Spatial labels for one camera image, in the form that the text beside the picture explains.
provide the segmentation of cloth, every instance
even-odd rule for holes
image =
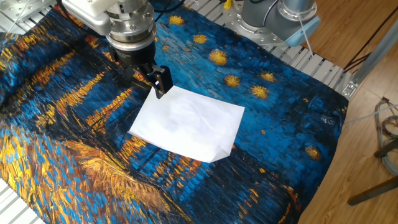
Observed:
[[[244,107],[173,86],[161,99],[152,88],[129,134],[202,162],[229,156]]]
[[[108,43],[52,10],[26,35],[1,34],[1,178],[46,223],[296,223],[347,100],[187,8],[157,36],[176,86],[245,107],[229,157],[207,164],[123,138],[150,87],[120,80]]]

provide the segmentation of black cable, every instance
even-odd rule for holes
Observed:
[[[354,75],[357,71],[358,71],[358,69],[356,69],[355,71],[353,71],[353,72],[352,72],[352,75]]]
[[[170,3],[172,2],[172,0],[169,0],[169,2],[167,3],[167,5],[164,7],[164,10],[167,10],[167,7],[170,5]],[[157,18],[155,19],[155,22],[157,22],[162,16],[163,16],[164,12],[161,12]]]
[[[344,72],[346,73],[346,72],[350,71],[351,69],[353,69],[353,68],[356,67],[357,65],[363,63],[364,61],[366,61],[366,58],[363,58],[362,60],[356,62],[356,63],[353,64],[352,66],[350,66],[350,67],[344,69]]]
[[[387,16],[387,18],[380,24],[380,26],[376,29],[373,35],[369,38],[369,40],[362,46],[362,48],[356,53],[356,55],[348,62],[345,66],[344,70],[346,70],[353,62],[353,60],[365,49],[365,47],[372,41],[372,39],[376,36],[376,34],[380,31],[380,29],[384,26],[384,24],[398,11],[398,6]]]
[[[164,10],[159,10],[159,9],[155,9],[155,12],[172,12],[176,9],[178,9],[180,6],[182,6],[182,4],[184,4],[185,0],[180,1],[177,5],[175,5],[174,7],[171,7],[170,9],[164,9]]]
[[[365,60],[366,60],[366,59],[369,57],[369,55],[370,55],[371,53],[368,53],[367,55],[362,56],[362,57],[356,59],[355,61],[352,61],[351,64],[353,64],[353,63],[355,63],[355,62],[358,62],[358,61],[360,61],[360,60],[362,60],[362,59],[364,59],[364,58],[365,58]]]
[[[73,19],[69,16],[67,9],[62,4],[62,0],[57,0],[57,4],[60,7],[61,11],[65,14],[65,17],[67,18],[67,20],[69,22],[71,22],[75,27],[77,27],[78,29],[82,30],[83,32],[86,32],[87,34],[93,35],[97,38],[105,38],[104,36],[99,35],[95,31],[91,30],[90,28],[88,28],[88,30],[86,30],[86,29],[81,28],[78,24],[76,24],[76,22],[73,21]]]

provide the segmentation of metal pole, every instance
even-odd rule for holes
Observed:
[[[369,200],[370,198],[376,197],[380,194],[384,194],[392,189],[396,189],[398,187],[398,177],[393,177],[384,183],[381,183],[377,186],[372,187],[369,190],[365,190],[364,192],[355,195],[348,199],[348,204],[351,206],[357,205],[361,202]]]
[[[384,36],[380,44],[374,49],[369,55],[368,59],[365,60],[362,67],[358,70],[358,73],[351,80],[355,84],[361,84],[363,80],[369,75],[374,67],[380,62],[380,60],[390,51],[392,46],[398,40],[398,21],[391,27],[390,31]]]

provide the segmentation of white paper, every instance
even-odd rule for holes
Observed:
[[[214,162],[229,156],[244,107],[173,86],[161,99],[151,89],[129,131],[157,147]]]

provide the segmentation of wooden floor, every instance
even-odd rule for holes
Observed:
[[[311,48],[316,54],[340,67],[344,67],[355,56],[383,20],[398,6],[397,0],[315,2],[322,22],[310,37]],[[388,29],[380,31],[380,37]]]
[[[350,101],[346,121],[371,114],[383,96],[398,104],[398,44],[360,86]],[[391,114],[390,111],[382,112],[381,119]],[[381,160],[373,156],[378,148],[374,118],[344,126],[333,162],[299,223],[398,223],[398,189],[354,207],[346,203],[351,196],[393,177]],[[398,152],[390,155],[398,164]]]

